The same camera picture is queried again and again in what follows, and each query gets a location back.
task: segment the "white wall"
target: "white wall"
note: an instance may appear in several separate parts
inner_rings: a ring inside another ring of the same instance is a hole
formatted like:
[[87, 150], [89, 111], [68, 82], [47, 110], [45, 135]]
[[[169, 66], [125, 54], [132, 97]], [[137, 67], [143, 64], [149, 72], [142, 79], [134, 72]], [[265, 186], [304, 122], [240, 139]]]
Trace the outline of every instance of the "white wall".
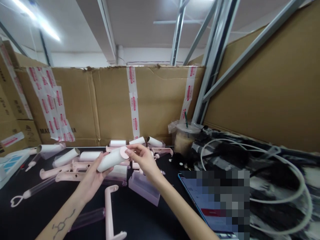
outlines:
[[[127, 65], [170, 64], [171, 48], [123, 48]], [[178, 50], [177, 65], [182, 65], [189, 53], [189, 48]], [[195, 49], [190, 60], [202, 55], [204, 49]]]
[[[3, 40], [8, 40], [7, 37], [1, 35]], [[11, 42], [14, 51], [19, 50]], [[29, 55], [30, 58], [46, 64], [46, 59], [43, 52], [35, 52], [34, 50], [21, 46], [23, 50]], [[177, 65], [182, 65], [189, 48], [180, 48], [178, 50]], [[204, 49], [195, 49], [191, 60], [202, 55]], [[99, 52], [84, 52], [84, 53], [68, 53], [68, 52], [52, 52], [51, 53], [53, 64], [55, 67], [108, 67], [110, 64], [107, 62], [103, 53]], [[171, 48], [123, 48], [123, 59], [127, 65], [146, 65], [146, 64], [170, 64]]]

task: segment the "packing tape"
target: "packing tape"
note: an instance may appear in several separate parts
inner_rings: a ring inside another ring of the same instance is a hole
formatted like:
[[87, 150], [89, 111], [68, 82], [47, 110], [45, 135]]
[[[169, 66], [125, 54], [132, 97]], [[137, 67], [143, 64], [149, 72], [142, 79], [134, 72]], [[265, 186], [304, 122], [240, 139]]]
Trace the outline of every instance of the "packing tape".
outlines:
[[187, 77], [187, 83], [186, 83], [186, 91], [184, 94], [184, 100], [182, 104], [182, 110], [180, 115], [180, 123], [185, 123], [185, 112], [188, 113], [190, 103], [192, 100], [193, 95], [193, 87], [194, 87], [194, 80], [196, 78], [197, 73], [197, 66], [190, 66], [188, 70], [188, 77]]
[[133, 130], [133, 139], [138, 139], [140, 137], [139, 128], [139, 111], [138, 111], [138, 91], [136, 82], [136, 71], [135, 67], [127, 67], [127, 77], [129, 85], [129, 97], [131, 105], [131, 121]]
[[50, 137], [56, 141], [74, 142], [75, 137], [66, 119], [62, 89], [57, 86], [52, 69], [29, 67], [27, 72], [39, 99]]
[[10, 74], [11, 79], [13, 80], [13, 84], [19, 94], [20, 100], [23, 104], [23, 108], [26, 111], [28, 118], [33, 119], [32, 114], [31, 114], [31, 110], [30, 110], [29, 105], [27, 103], [27, 99], [24, 96], [24, 93], [22, 90], [22, 86], [20, 84], [20, 81], [19, 81], [16, 73], [14, 72], [14, 68], [13, 68], [11, 59], [10, 59], [9, 54], [8, 54], [1, 39], [0, 39], [0, 53], [1, 53], [2, 58], [4, 59], [4, 63], [6, 64], [7, 69], [9, 70], [9, 74]]
[[1, 141], [1, 144], [4, 146], [4, 147], [9, 147], [11, 146], [12, 144], [15, 144], [16, 142], [20, 141], [24, 139], [24, 135], [23, 135], [23, 132], [18, 132], [4, 140]]

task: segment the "metal beam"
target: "metal beam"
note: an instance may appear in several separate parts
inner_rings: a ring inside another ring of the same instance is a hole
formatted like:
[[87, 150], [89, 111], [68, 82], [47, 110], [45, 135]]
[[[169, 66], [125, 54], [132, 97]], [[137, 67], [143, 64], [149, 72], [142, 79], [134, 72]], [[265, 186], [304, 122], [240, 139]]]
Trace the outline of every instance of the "metal beam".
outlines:
[[207, 54], [206, 71], [203, 76], [192, 122], [202, 123], [201, 113], [203, 113], [207, 107], [206, 103], [202, 102], [202, 98], [216, 79], [239, 3], [240, 0], [222, 1], [221, 3], [217, 24], [215, 26], [216, 31], [213, 33], [214, 38], [212, 38], [211, 50]]
[[183, 3], [181, 4], [180, 8], [185, 8], [189, 2], [190, 2], [190, 0], [184, 0]]
[[7, 30], [7, 28], [2, 24], [0, 21], [0, 28], [3, 30], [3, 32], [7, 35], [7, 37], [10, 39], [11, 42], [16, 46], [16, 48], [19, 50], [19, 52], [26, 57], [29, 57], [28, 54], [23, 50], [23, 48], [20, 46], [19, 43], [13, 38], [13, 36], [10, 34], [10, 32]]
[[275, 31], [299, 8], [304, 0], [291, 0], [272, 20], [260, 35], [249, 45], [241, 56], [231, 65], [225, 74], [204, 95], [202, 102], [208, 101], [242, 66], [243, 64], [275, 33]]
[[41, 39], [41, 43], [42, 43], [44, 56], [46, 58], [47, 65], [50, 67], [53, 67], [54, 66], [53, 60], [52, 60], [52, 56], [51, 56], [51, 51], [48, 46], [47, 38], [46, 38], [46, 36], [43, 35], [41, 29], [39, 29], [39, 33], [40, 33], [40, 39]]
[[[162, 24], [176, 24], [177, 21], [168, 20], [168, 21], [153, 21], [155, 25], [162, 25]], [[184, 20], [183, 24], [202, 24], [203, 20]]]
[[202, 66], [207, 66], [207, 63], [208, 63], [209, 53], [211, 51], [213, 39], [214, 39], [216, 30], [217, 30], [218, 20], [219, 20], [220, 11], [221, 11], [221, 4], [222, 4], [222, 0], [218, 0], [216, 11], [214, 13], [213, 20], [212, 20], [210, 34], [209, 34], [206, 48], [205, 48], [204, 54], [203, 54], [203, 59], [202, 59], [202, 63], [201, 63]]
[[107, 62], [116, 63], [116, 45], [106, 0], [76, 0]]
[[182, 25], [183, 25], [183, 18], [184, 13], [186, 11], [186, 5], [189, 1], [180, 0], [180, 7], [179, 7], [179, 13], [177, 17], [177, 23], [174, 31], [174, 37], [173, 37], [173, 44], [172, 44], [172, 53], [170, 58], [170, 65], [174, 66], [176, 65], [176, 57], [178, 55], [178, 49], [180, 44], [180, 37], [181, 37], [181, 31], [182, 31]]
[[209, 22], [210, 22], [210, 20], [211, 20], [211, 18], [212, 18], [212, 16], [213, 16], [213, 14], [216, 12], [217, 2], [218, 2], [218, 0], [214, 0], [214, 1], [213, 1], [212, 6], [211, 6], [211, 8], [210, 8], [210, 10], [209, 10], [209, 12], [208, 12], [208, 14], [207, 14], [207, 17], [205, 18], [205, 20], [204, 20], [201, 28], [199, 29], [199, 32], [198, 32], [196, 38], [194, 39], [194, 41], [193, 41], [193, 43], [192, 43], [192, 45], [191, 45], [191, 48], [190, 48], [190, 50], [189, 50], [189, 53], [188, 53], [186, 59], [185, 59], [184, 62], [183, 62], [183, 65], [184, 65], [184, 66], [188, 64], [188, 62], [189, 62], [189, 60], [190, 60], [190, 58], [191, 58], [194, 50], [196, 49], [196, 47], [197, 47], [197, 45], [198, 45], [198, 43], [199, 43], [199, 41], [200, 41], [200, 39], [201, 39], [204, 31], [206, 30], [206, 28], [207, 28], [207, 26], [208, 26], [208, 24], [209, 24]]

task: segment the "black object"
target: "black object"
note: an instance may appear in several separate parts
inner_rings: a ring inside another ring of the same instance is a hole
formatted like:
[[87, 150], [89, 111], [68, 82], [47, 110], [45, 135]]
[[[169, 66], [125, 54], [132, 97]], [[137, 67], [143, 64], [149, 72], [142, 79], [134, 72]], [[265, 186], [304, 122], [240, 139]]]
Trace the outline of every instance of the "black object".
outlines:
[[[79, 148], [83, 151], [105, 151], [105, 148]], [[188, 193], [178, 179], [179, 171], [174, 169], [170, 162], [170, 154], [157, 160], [157, 165], [165, 171], [165, 178], [174, 186], [179, 194], [195, 210]], [[44, 227], [59, 211], [66, 200], [71, 196], [78, 182], [61, 181], [53, 183], [36, 195], [23, 200], [17, 207], [11, 208], [10, 200], [23, 194], [27, 189], [42, 182], [39, 176], [40, 169], [52, 169], [54, 157], [39, 162], [28, 172], [20, 173], [8, 181], [0, 190], [0, 236], [1, 240], [23, 239], [34, 240]], [[133, 169], [128, 170], [128, 178]], [[104, 190], [101, 186], [93, 199], [84, 207], [81, 213], [104, 207]], [[189, 239], [178, 219], [169, 206], [160, 197], [158, 207], [132, 191], [128, 187], [121, 187], [111, 194], [114, 233], [127, 232], [130, 239]], [[88, 226], [68, 233], [64, 240], [71, 239], [105, 239], [105, 221], [98, 221]]]
[[250, 174], [250, 178], [260, 174], [262, 178], [279, 187], [297, 191], [300, 182], [291, 171], [288, 164], [275, 162], [270, 166], [260, 168]]

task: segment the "white paper roll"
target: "white paper roll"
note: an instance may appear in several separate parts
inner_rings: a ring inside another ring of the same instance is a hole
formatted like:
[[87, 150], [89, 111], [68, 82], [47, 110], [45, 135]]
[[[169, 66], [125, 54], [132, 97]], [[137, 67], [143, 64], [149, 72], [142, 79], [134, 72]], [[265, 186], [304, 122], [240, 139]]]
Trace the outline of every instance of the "white paper roll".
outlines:
[[133, 169], [136, 169], [136, 170], [139, 170], [139, 169], [140, 169], [139, 163], [137, 163], [137, 162], [132, 162], [132, 168], [133, 168]]
[[30, 154], [30, 155], [37, 154], [37, 148], [30, 148], [29, 154]]
[[138, 139], [135, 139], [129, 142], [129, 144], [137, 144], [137, 143], [144, 144], [146, 143], [146, 141], [144, 140], [144, 137], [140, 137]]
[[126, 140], [111, 140], [109, 147], [123, 147], [125, 145], [127, 145]]
[[127, 147], [121, 147], [119, 151], [116, 149], [108, 155], [104, 156], [97, 170], [99, 172], [103, 172], [108, 168], [111, 168], [128, 159], [129, 156], [125, 153], [126, 150]]
[[110, 178], [125, 178], [127, 179], [127, 166], [115, 165], [113, 170], [107, 176]]
[[79, 157], [79, 162], [93, 162], [99, 157], [102, 151], [82, 152]]
[[54, 168], [61, 167], [63, 165], [66, 165], [72, 161], [76, 156], [80, 154], [80, 151], [78, 148], [74, 148], [71, 151], [67, 152], [66, 154], [62, 155], [60, 158], [55, 160], [52, 164]]
[[61, 144], [39, 145], [37, 147], [37, 153], [56, 152], [61, 151], [62, 149], [63, 146]]
[[155, 147], [162, 147], [163, 143], [153, 137], [147, 137], [147, 143], [152, 144]]

